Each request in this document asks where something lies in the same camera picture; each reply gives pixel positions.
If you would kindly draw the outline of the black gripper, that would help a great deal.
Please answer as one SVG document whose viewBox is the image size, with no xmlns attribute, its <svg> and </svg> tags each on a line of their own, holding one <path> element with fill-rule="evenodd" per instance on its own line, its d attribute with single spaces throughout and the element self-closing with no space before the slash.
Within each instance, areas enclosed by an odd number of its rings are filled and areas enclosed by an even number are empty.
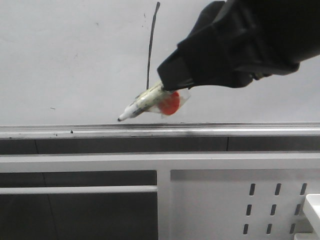
<svg viewBox="0 0 320 240">
<path fill-rule="evenodd" d="M 317 0 L 213 1 L 157 72 L 166 90 L 244 88 L 294 73 L 319 53 Z"/>
</svg>

